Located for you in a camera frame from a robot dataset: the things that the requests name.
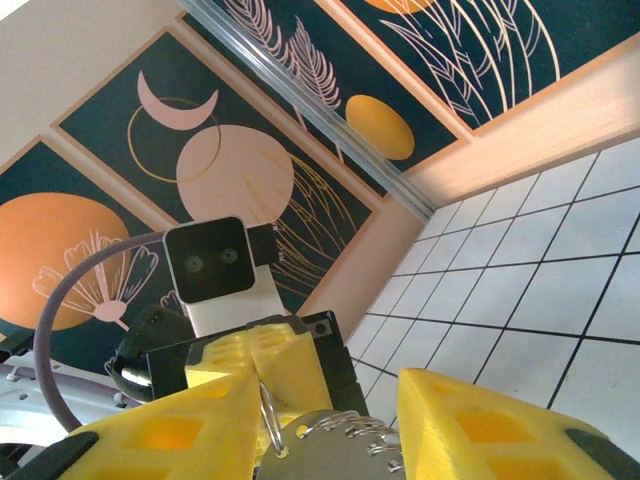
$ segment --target gold line drawing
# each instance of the gold line drawing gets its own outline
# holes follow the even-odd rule
[[[289,70],[300,82],[317,95],[330,109],[340,104],[340,88],[333,64],[326,59],[311,41],[302,20],[296,18],[296,30],[291,38],[283,41],[282,32],[274,25],[271,11],[264,0],[224,0],[229,14],[251,35],[274,60]],[[300,109],[293,105],[298,123],[308,131]],[[344,163],[342,150],[336,145],[338,160]]]
[[[197,103],[192,102],[191,100],[186,100],[184,98],[178,98],[178,97],[161,97],[161,98],[158,98],[158,100],[162,100],[163,102],[184,103],[184,104],[190,105],[190,106],[197,106],[198,105]],[[138,115],[140,114],[140,112],[142,110],[144,110],[144,105],[140,105],[135,110],[135,112],[133,112],[133,115],[131,115],[131,118],[129,119],[129,123],[127,124],[127,145],[129,146],[129,153],[131,154],[131,158],[133,158],[133,161],[136,163],[136,165],[138,166],[138,168],[140,170],[142,170],[144,173],[149,175],[151,178],[155,178],[156,180],[160,180],[161,182],[175,183],[175,184],[190,182],[192,180],[200,178],[202,175],[207,173],[207,170],[209,170],[209,168],[211,168],[211,166],[215,163],[216,158],[218,158],[218,155],[220,153],[220,148],[222,147],[222,141],[221,141],[222,140],[222,132],[220,131],[220,124],[218,123],[218,121],[214,117],[213,112],[211,113],[211,115],[209,115],[209,118],[211,118],[216,124],[216,130],[218,132],[218,139],[219,140],[218,140],[218,147],[217,147],[216,151],[213,153],[213,155],[211,157],[211,161],[205,166],[205,168],[202,169],[202,171],[198,172],[196,175],[193,175],[190,178],[185,178],[185,179],[178,180],[178,179],[163,177],[162,175],[158,175],[157,173],[154,173],[154,172],[150,171],[147,167],[144,166],[144,164],[138,158],[138,155],[136,154],[136,150],[135,150],[135,148],[133,146],[133,140],[131,139],[131,135],[132,135],[131,132],[132,132],[132,129],[133,129],[133,124],[134,124],[136,118],[138,117]]]
[[[553,64],[553,81],[560,79],[553,41],[530,0],[434,0],[427,6],[408,1],[411,9],[398,0],[384,0],[401,21],[380,23],[418,54],[443,100],[472,126],[523,100],[517,98],[523,82],[528,97],[536,93],[530,57],[543,46]],[[494,105],[487,104],[489,88],[500,99]]]
[[[191,104],[191,102],[178,97],[166,97],[162,98],[162,100]],[[127,133],[127,141],[132,157],[135,155],[135,148],[130,127],[139,111],[140,108],[137,108],[133,112],[129,120]],[[230,141],[228,137],[225,137],[225,132],[227,132],[225,129],[228,127],[218,124],[217,121],[216,127],[219,139],[217,142],[211,143],[210,147],[215,150],[214,160],[218,157],[218,153],[220,153],[219,146],[222,142],[225,142],[225,138],[227,138],[227,143]],[[203,151],[202,153],[208,155],[209,152]],[[261,158],[266,158],[272,166],[271,168],[284,168],[280,159],[277,158],[277,152],[258,147],[256,153],[259,153]],[[328,181],[304,160],[291,152],[283,150],[283,153],[290,157],[296,167],[292,172],[293,194],[287,193],[289,198],[287,206],[289,207],[288,212],[290,215],[287,220],[283,220],[280,211],[275,211],[274,203],[270,198],[267,198],[264,186],[256,184],[256,178],[252,177],[251,170],[242,170],[240,175],[246,187],[246,194],[252,199],[250,207],[258,210],[254,212],[254,217],[276,219],[275,222],[278,226],[277,243],[284,254],[284,261],[272,267],[276,285],[283,290],[306,298],[309,290],[315,288],[326,274],[329,266],[337,259],[340,252],[346,248],[348,240],[345,240],[345,238],[350,239],[357,233],[358,228],[349,209]],[[209,167],[204,172],[201,172],[197,179],[191,178],[190,181],[201,181],[205,178],[203,175],[208,169]],[[141,170],[150,175],[146,169]],[[150,176],[160,181],[167,181],[167,179],[155,174]],[[186,185],[188,182],[181,179],[180,185]],[[210,188],[216,188],[215,183],[211,184]],[[279,196],[284,193],[279,190],[269,190],[268,192]],[[161,304],[164,302],[164,304],[175,306],[174,300],[172,293],[168,292],[167,295],[162,297]]]

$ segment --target mural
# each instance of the mural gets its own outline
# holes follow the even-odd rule
[[[150,231],[41,142],[0,176],[0,220],[4,335],[35,328],[53,289],[80,262]],[[66,297],[54,323],[52,357],[104,373],[128,325],[146,305],[170,297],[172,288],[161,245],[103,262]]]
[[[274,61],[315,93],[327,108],[343,117],[400,171],[455,141],[446,127],[314,2],[216,0],[216,3]],[[248,70],[242,60],[221,46],[197,21],[189,16],[184,20],[239,69]],[[258,82],[264,88],[265,83],[260,79]],[[286,104],[277,95],[274,100]],[[303,128],[336,153],[339,161],[362,175],[354,162],[309,125],[295,106],[288,109]]]
[[[291,312],[371,213],[169,33],[60,128],[176,222],[275,222],[285,260],[272,271]]]
[[[629,0],[343,0],[472,128],[640,31]]]

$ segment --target wheat stalk illustration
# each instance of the wheat stalk illustration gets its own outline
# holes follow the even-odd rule
[[[338,88],[333,65],[324,54],[311,42],[302,20],[296,17],[296,31],[288,41],[291,52],[289,64],[291,72],[304,83],[322,102],[332,110],[340,106],[340,89]],[[344,163],[342,151],[336,145],[338,158]]]
[[[449,107],[470,117],[476,126],[513,107],[516,92],[526,82],[533,95],[530,57],[546,44],[554,66],[560,68],[544,22],[530,0],[436,0],[428,6],[418,0],[385,0],[400,22],[380,20],[419,55]],[[445,43],[435,46],[439,35]],[[524,71],[520,79],[516,72]],[[489,87],[497,92],[499,107],[487,105]]]

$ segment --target pink crescent moon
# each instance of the pink crescent moon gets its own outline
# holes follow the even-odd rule
[[[138,74],[138,97],[142,107],[159,124],[173,130],[191,130],[202,125],[213,113],[218,101],[218,90],[213,92],[211,98],[199,107],[190,110],[173,108],[162,103],[153,94],[141,71]]]

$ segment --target white wall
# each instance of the white wall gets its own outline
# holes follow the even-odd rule
[[[27,3],[28,0],[4,0],[0,3],[0,20],[5,18],[10,13],[13,13],[22,5]]]
[[[181,10],[176,0],[31,0],[0,21],[0,166]]]

